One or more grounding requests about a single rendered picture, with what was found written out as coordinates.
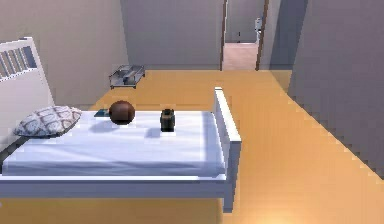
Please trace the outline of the dark green boxy object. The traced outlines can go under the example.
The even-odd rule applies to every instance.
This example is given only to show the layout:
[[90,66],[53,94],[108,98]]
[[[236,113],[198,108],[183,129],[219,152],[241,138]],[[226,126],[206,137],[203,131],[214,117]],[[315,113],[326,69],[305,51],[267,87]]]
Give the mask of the dark green boxy object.
[[164,109],[161,112],[160,124],[162,132],[173,132],[175,129],[175,115],[173,109]]

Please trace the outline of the brown ball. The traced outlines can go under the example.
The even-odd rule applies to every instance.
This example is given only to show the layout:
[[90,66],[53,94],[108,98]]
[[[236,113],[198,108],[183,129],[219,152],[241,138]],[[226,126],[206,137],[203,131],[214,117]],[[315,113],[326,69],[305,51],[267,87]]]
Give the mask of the brown ball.
[[135,117],[135,108],[128,101],[116,101],[108,110],[110,120],[117,125],[128,125]]

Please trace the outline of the grey low shelf cart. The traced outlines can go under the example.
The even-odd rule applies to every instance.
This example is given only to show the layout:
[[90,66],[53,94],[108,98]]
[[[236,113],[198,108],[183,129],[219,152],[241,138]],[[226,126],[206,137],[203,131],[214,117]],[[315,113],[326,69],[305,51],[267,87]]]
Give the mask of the grey low shelf cart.
[[110,88],[136,88],[144,76],[145,68],[142,65],[121,65],[109,76]]

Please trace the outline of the white bed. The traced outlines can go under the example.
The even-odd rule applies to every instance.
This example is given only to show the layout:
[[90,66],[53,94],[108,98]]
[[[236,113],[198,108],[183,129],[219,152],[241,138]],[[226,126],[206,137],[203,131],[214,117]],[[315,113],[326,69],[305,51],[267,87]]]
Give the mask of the white bed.
[[172,132],[160,112],[118,126],[94,111],[56,138],[13,131],[53,99],[34,41],[0,43],[0,198],[220,198],[233,209],[241,137],[224,91],[210,111],[178,111]]

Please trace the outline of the grey patterned pillow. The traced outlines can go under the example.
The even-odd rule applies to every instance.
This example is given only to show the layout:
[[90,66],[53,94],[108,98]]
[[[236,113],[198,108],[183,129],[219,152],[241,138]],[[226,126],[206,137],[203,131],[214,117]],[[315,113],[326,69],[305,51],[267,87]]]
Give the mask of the grey patterned pillow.
[[82,111],[69,106],[49,106],[32,112],[14,129],[14,134],[30,138],[59,137],[72,129]]

